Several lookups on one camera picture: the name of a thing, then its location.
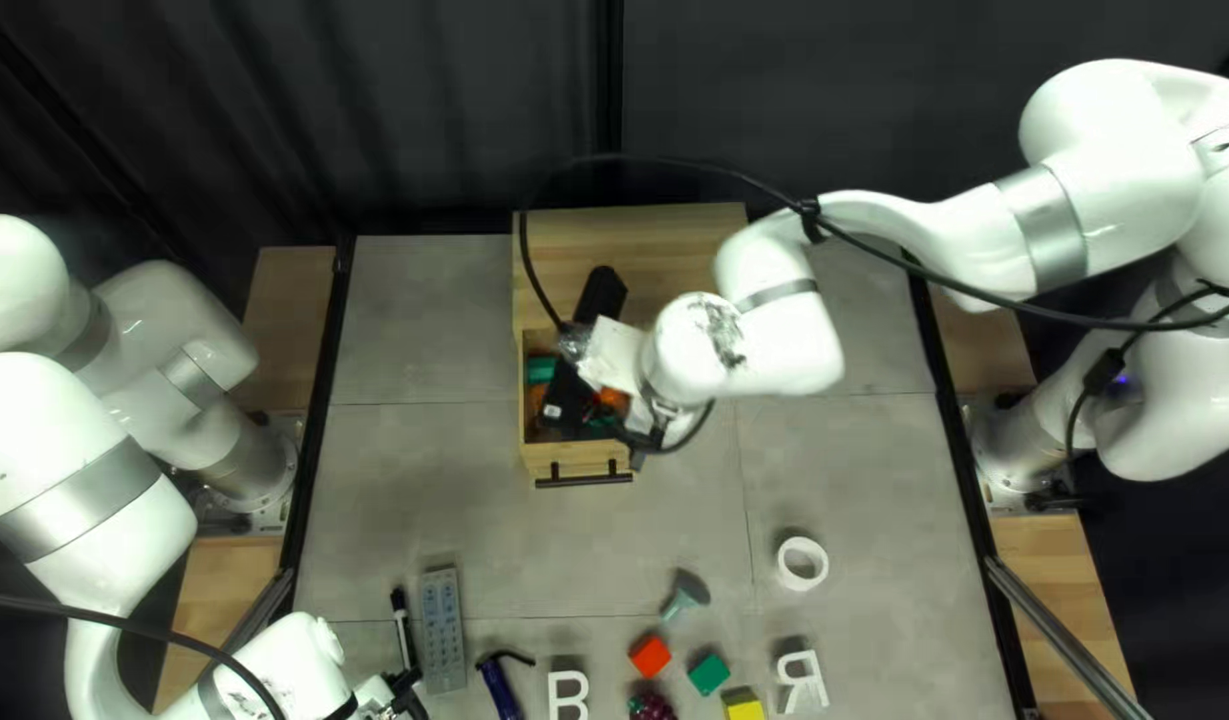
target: orange cube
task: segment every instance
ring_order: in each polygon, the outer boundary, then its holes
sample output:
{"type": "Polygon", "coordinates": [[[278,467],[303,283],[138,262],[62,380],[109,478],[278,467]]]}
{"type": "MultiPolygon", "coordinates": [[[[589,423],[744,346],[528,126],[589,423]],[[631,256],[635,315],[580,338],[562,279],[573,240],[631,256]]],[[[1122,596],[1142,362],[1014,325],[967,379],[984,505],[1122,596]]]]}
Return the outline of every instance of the orange cube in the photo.
{"type": "Polygon", "coordinates": [[[645,678],[653,678],[659,675],[659,670],[671,660],[671,651],[669,646],[662,644],[659,635],[650,635],[642,640],[638,646],[632,649],[632,652],[627,654],[628,660],[632,665],[637,665],[640,675],[645,678]]]}

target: tape roll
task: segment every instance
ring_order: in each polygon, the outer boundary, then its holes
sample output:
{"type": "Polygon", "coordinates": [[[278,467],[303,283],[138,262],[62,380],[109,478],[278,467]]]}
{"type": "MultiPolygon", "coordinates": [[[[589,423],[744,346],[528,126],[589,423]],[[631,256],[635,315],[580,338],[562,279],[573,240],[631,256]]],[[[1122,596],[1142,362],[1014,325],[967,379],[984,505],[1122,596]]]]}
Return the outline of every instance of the tape roll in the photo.
{"type": "Polygon", "coordinates": [[[778,548],[778,581],[783,584],[784,589],[805,592],[814,589],[819,582],[822,582],[827,576],[828,552],[821,544],[805,537],[790,537],[783,541],[783,544],[778,548]],[[815,571],[807,576],[793,570],[787,564],[787,557],[793,552],[805,554],[810,559],[810,564],[815,571]]]}

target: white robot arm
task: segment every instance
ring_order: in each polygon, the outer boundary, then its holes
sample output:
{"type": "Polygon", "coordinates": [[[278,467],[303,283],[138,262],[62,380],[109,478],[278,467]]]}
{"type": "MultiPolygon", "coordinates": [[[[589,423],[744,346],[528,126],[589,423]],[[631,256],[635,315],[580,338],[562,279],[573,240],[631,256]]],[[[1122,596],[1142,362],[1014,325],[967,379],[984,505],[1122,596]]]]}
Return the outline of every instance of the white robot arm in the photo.
{"type": "Polygon", "coordinates": [[[139,446],[229,510],[273,505],[293,483],[293,444],[226,394],[257,366],[253,344],[183,268],[141,263],[90,291],[39,230],[0,215],[0,350],[58,360],[139,446]]]}
{"type": "MultiPolygon", "coordinates": [[[[923,204],[866,190],[817,200],[841,230],[892,241],[934,272],[1011,300],[1172,243],[1180,253],[1174,274],[1150,294],[1179,297],[1202,278],[1229,286],[1228,80],[1136,60],[1086,63],[1039,88],[1019,138],[1029,168],[948,200],[923,204]]],[[[678,299],[644,338],[601,319],[580,375],[633,394],[627,426],[643,434],[656,428],[666,445],[714,397],[830,387],[844,367],[801,257],[806,245],[793,210],[752,222],[718,253],[720,297],[678,299]]],[[[994,307],[950,295],[968,311],[994,307]]],[[[1170,302],[1154,297],[1141,302],[1137,318],[1170,302]]],[[[1200,301],[1176,319],[1225,302],[1200,301]]],[[[1227,450],[1229,337],[1215,337],[1223,333],[1229,335],[1229,319],[1223,331],[1144,338],[1129,359],[1138,394],[1088,403],[1077,446],[1097,445],[1115,473],[1134,479],[1172,477],[1227,450]],[[1209,372],[1197,371],[1207,365],[1209,372]],[[1089,424],[1097,437],[1086,432],[1089,424]]],[[[1025,401],[1020,419],[984,420],[975,434],[984,473],[1019,487],[1021,475],[1054,467],[1080,377],[1123,337],[1091,333],[1070,367],[1025,401]]]]}
{"type": "MultiPolygon", "coordinates": [[[[0,354],[0,538],[59,602],[127,617],[195,526],[175,485],[74,375],[38,355],[0,354]]],[[[75,720],[151,718],[117,673],[118,636],[69,622],[64,684],[75,720]]],[[[283,617],[237,659],[290,720],[326,718],[353,700],[339,672],[343,650],[310,614],[283,617]]],[[[161,718],[248,718],[261,709],[219,667],[161,718]]]]}

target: wooden platform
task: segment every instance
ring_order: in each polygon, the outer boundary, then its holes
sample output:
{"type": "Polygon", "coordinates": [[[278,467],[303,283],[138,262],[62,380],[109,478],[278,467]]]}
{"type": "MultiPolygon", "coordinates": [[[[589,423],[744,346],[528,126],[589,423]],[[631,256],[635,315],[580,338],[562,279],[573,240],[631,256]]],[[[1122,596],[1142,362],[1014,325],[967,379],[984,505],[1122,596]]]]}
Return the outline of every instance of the wooden platform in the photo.
{"type": "MultiPolygon", "coordinates": [[[[1029,389],[1037,385],[1019,322],[1011,311],[972,316],[938,288],[930,288],[930,296],[940,324],[943,351],[959,393],[1029,389]]],[[[1133,693],[1080,517],[1075,514],[993,517],[992,534],[997,553],[1007,565],[1133,693]]],[[[1018,609],[1015,624],[1023,640],[1027,676],[1045,720],[1111,718],[1018,609]]]]}
{"type": "MultiPolygon", "coordinates": [[[[265,247],[259,253],[241,323],[258,349],[259,365],[231,392],[242,410],[307,409],[333,263],[333,247],[265,247]]],[[[277,574],[281,542],[280,537],[197,539],[188,550],[175,632],[221,645],[277,574]]],[[[162,711],[190,688],[205,666],[205,657],[170,646],[155,710],[162,711]]]]}

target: gray table surface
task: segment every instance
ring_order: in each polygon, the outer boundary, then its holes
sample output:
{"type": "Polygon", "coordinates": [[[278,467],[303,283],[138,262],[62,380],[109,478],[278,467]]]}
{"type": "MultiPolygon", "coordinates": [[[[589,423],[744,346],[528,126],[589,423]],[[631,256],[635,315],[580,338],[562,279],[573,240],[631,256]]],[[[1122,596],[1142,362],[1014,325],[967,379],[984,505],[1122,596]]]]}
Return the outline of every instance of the gray table surface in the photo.
{"type": "MultiPolygon", "coordinates": [[[[662,629],[675,657],[658,679],[682,720],[724,718],[686,678],[707,649],[732,670],[724,687],[773,715],[789,638],[815,649],[831,697],[809,716],[1010,718],[907,280],[847,247],[811,263],[841,385],[721,402],[635,483],[536,490],[515,446],[510,237],[360,238],[295,598],[334,623],[349,679],[398,668],[390,590],[452,562],[467,655],[541,661],[505,663],[527,716],[546,716],[546,671],[576,663],[592,718],[623,718],[628,646],[685,569],[713,605],[662,629]],[[789,530],[832,559],[809,593],[775,581],[789,530]]],[[[476,675],[428,703],[436,720],[494,711],[476,675]]]]}

